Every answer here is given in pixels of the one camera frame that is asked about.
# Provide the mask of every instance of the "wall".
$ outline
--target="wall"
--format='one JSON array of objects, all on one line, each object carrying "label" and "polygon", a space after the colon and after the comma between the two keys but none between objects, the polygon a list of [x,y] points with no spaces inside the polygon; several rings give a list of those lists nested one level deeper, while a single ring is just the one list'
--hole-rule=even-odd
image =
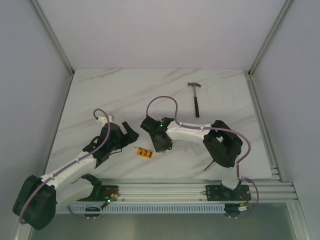
[{"label": "wall", "polygon": [[24,180],[46,165],[69,75],[27,0],[0,3],[0,239]]},{"label": "wall", "polygon": [[320,1],[295,1],[254,76],[281,170],[320,239]]},{"label": "wall", "polygon": [[248,70],[284,0],[38,0],[73,68]]}]

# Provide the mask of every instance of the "black hammer handle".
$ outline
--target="black hammer handle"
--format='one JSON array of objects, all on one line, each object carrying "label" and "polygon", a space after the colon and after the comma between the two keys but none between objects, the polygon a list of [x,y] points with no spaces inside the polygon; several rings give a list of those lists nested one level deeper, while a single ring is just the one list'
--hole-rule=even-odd
[{"label": "black hammer handle", "polygon": [[197,118],[199,118],[200,117],[200,115],[199,115],[199,107],[198,107],[198,100],[197,100],[196,96],[194,97],[194,107],[195,107],[195,116]]}]

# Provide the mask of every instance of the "table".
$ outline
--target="table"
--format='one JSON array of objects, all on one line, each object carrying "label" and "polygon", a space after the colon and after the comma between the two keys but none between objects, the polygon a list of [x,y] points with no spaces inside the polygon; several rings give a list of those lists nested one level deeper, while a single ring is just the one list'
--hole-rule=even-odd
[{"label": "table", "polygon": [[[188,82],[197,89],[200,117],[195,117],[194,95]],[[152,159],[137,156],[142,147],[154,150],[150,136],[140,128],[146,107],[155,97],[167,95],[178,102],[178,119],[183,123],[213,124],[224,121],[244,134],[252,144],[250,155],[240,163],[240,175],[251,179],[272,176],[265,145],[243,70],[171,68],[79,68],[68,93],[61,121],[50,154],[46,173],[74,159],[84,146],[100,134],[102,125],[93,117],[101,108],[120,126],[128,124],[140,136],[122,153],[117,153],[93,171],[108,179],[207,179],[221,180],[221,166],[202,144],[183,140],[173,149],[156,153]],[[175,104],[170,99],[155,101],[149,111],[153,118],[173,117]],[[244,142],[242,154],[247,150]]]}]

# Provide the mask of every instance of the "purple cable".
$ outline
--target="purple cable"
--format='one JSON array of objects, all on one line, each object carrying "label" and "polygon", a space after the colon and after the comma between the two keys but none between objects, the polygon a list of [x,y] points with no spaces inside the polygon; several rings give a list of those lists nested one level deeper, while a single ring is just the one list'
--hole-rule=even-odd
[{"label": "purple cable", "polygon": [[[93,111],[93,116],[95,117],[95,119],[98,119],[97,116],[96,116],[96,112],[97,111],[100,111],[104,114],[104,116],[106,117],[106,120],[107,120],[107,124],[108,124],[108,131],[106,133],[106,136],[105,136],[105,139],[103,140],[103,142],[96,148],[94,149],[92,152],[89,152],[88,154],[82,156],[82,157],[79,157],[78,160],[74,160],[72,162],[70,162],[68,165],[64,166],[63,168],[61,168],[59,171],[55,172],[53,174],[53,177],[55,178],[56,176],[58,176],[60,173],[62,173],[64,170],[68,169],[69,167],[71,167],[72,165],[76,164],[78,161],[81,161],[85,158],[87,158],[88,156],[94,154],[96,151],[98,151],[107,141],[109,135],[110,135],[110,121],[109,121],[109,118],[108,118],[108,115],[106,114],[106,112],[100,108],[97,108]],[[50,180],[52,180],[51,177],[49,177],[47,180],[45,180],[43,183],[41,183],[35,190],[34,192],[30,195],[30,197],[28,198],[28,200],[25,202],[25,204],[23,205],[22,209],[21,209],[21,212],[20,212],[20,215],[19,215],[19,223],[21,224],[26,224],[27,222],[25,222],[23,220],[23,215],[27,209],[27,206],[29,205],[29,203],[31,202],[31,200],[34,198],[34,196],[39,192],[39,190],[44,186],[46,185]]]},{"label": "purple cable", "polygon": [[[150,105],[151,105],[155,100],[161,99],[161,98],[171,99],[171,100],[174,101],[174,103],[175,103],[174,121],[175,121],[175,123],[178,124],[180,127],[187,128],[187,129],[195,129],[195,130],[224,131],[224,132],[236,134],[236,135],[240,136],[242,139],[245,140],[245,142],[246,142],[247,145],[248,145],[248,150],[246,151],[246,153],[245,153],[238,161],[236,161],[236,176],[240,179],[241,177],[240,177],[239,163],[240,163],[243,159],[245,159],[245,158],[249,155],[249,153],[251,152],[251,143],[250,143],[249,139],[246,138],[246,137],[245,137],[243,134],[241,134],[240,132],[237,132],[237,131],[234,131],[234,130],[231,130],[231,129],[227,129],[227,128],[206,126],[206,127],[203,127],[203,129],[201,129],[201,127],[198,127],[198,126],[188,126],[188,125],[182,124],[182,122],[180,123],[180,122],[178,121],[178,119],[177,119],[177,115],[178,115],[178,103],[177,103],[177,101],[176,101],[173,97],[171,97],[171,96],[157,96],[157,97],[155,97],[154,99],[152,99],[152,100],[149,102],[148,106],[146,107],[146,112],[145,112],[145,114],[146,114],[147,116],[149,116],[149,115],[148,115],[148,112],[149,112],[149,107],[150,107]],[[243,179],[241,179],[241,181],[242,181],[242,182],[248,181],[249,183],[252,183],[253,186],[254,186],[254,188],[255,188],[255,190],[256,190],[256,204],[254,205],[254,208],[252,209],[252,211],[251,211],[249,214],[246,215],[246,216],[248,216],[248,215],[250,215],[252,212],[255,211],[256,206],[257,206],[258,203],[259,203],[259,192],[258,192],[258,188],[257,188],[256,184],[255,184],[251,179],[249,179],[249,178],[243,178]]]}]

